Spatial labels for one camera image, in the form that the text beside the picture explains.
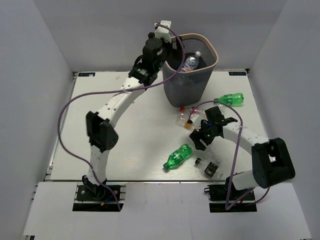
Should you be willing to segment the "green sprite bottle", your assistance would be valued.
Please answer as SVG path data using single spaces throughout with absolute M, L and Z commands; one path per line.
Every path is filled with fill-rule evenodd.
M 173 153 L 171 153 L 167 159 L 167 162 L 163 164 L 165 170 L 176 168 L 181 165 L 181 163 L 189 158 L 193 153 L 192 148 L 188 144 L 181 145 Z

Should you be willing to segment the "clear bottle white cap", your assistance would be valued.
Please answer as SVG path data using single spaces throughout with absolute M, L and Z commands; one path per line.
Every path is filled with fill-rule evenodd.
M 196 51 L 193 55 L 188 56 L 180 71 L 187 73 L 195 70 L 199 65 L 201 55 L 201 52 Z

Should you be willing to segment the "large clear crushed bottle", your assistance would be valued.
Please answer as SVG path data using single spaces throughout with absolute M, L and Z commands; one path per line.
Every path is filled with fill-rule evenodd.
M 210 146 L 207 146 L 203 151 L 201 150 L 199 155 L 203 157 L 203 159 L 206 160 L 207 162 L 212 162 L 216 165 L 220 165 L 223 162 L 221 157 Z

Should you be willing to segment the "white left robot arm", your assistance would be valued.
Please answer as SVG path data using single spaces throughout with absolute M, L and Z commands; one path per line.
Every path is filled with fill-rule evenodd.
M 97 112 L 90 111 L 86 114 L 90 166 L 88 173 L 82 177 L 82 182 L 94 199 L 99 200 L 106 193 L 104 185 L 107 181 L 108 156 L 119 139 L 115 131 L 117 122 L 134 100 L 153 84 L 163 64 L 169 59 L 176 59 L 180 62 L 185 59 L 182 37 L 176 38 L 176 48 L 173 48 L 171 41 L 157 38 L 153 32 L 149 33 L 148 40 L 142 49 L 142 55 L 135 60 L 121 91 Z

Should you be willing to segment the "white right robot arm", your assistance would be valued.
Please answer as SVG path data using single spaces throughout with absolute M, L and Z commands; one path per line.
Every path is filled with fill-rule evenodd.
M 261 187 L 268 189 L 293 179 L 296 171 L 287 145 L 281 138 L 267 138 L 245 129 L 233 117 L 224 117 L 219 107 L 205 111 L 206 119 L 194 129 L 189 138 L 197 150 L 204 151 L 217 137 L 229 140 L 251 155 L 252 168 L 233 173 L 226 178 L 226 195 L 236 200 L 245 191 Z

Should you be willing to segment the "grey mesh waste bin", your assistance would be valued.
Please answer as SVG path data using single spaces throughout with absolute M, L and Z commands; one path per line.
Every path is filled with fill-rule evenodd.
M 219 56 L 211 42 L 203 35 L 187 33 L 179 36 L 184 45 L 185 58 L 195 52 L 201 52 L 199 65 L 190 72 L 174 73 L 182 60 L 167 60 L 162 67 L 163 79 L 170 80 L 163 84 L 168 102 L 174 107 L 184 107 L 199 102 L 209 82 L 212 71 L 219 61 Z

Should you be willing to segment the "green bottle near bin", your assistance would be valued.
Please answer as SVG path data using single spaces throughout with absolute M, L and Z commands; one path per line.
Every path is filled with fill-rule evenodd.
M 244 95 L 243 93 L 225 94 L 215 98 L 214 101 L 214 104 L 218 106 L 222 106 L 222 103 L 224 103 L 228 106 L 239 107 L 244 103 Z

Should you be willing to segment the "clear bottle yellow cap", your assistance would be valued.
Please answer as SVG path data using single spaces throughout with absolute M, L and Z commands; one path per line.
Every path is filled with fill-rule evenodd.
M 191 130 L 191 129 L 196 128 L 195 122 L 188 120 L 188 118 L 185 118 L 183 116 L 179 116 L 176 119 L 175 124 L 179 127 L 185 128 L 187 130 Z

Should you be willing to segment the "clear bottle red cap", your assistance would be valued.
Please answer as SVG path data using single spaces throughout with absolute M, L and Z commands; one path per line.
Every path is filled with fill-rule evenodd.
M 196 115 L 203 116 L 204 111 L 200 108 L 192 107 L 180 107 L 178 118 L 183 121 L 187 121 L 189 118 L 192 120 Z

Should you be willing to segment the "clear bottle black cap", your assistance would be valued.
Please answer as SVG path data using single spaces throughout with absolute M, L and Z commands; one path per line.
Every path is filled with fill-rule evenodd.
M 208 159 L 198 157 L 194 162 L 194 166 L 203 177 L 210 180 L 219 181 L 223 176 L 223 174 L 219 172 L 219 166 Z

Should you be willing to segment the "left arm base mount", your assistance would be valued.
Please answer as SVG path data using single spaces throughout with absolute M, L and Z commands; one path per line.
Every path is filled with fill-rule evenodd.
M 72 206 L 73 212 L 96 212 L 96 213 L 119 213 L 125 202 L 126 187 L 124 185 L 109 185 L 115 194 L 120 208 L 112 195 L 106 188 L 95 195 L 84 185 L 78 185 Z

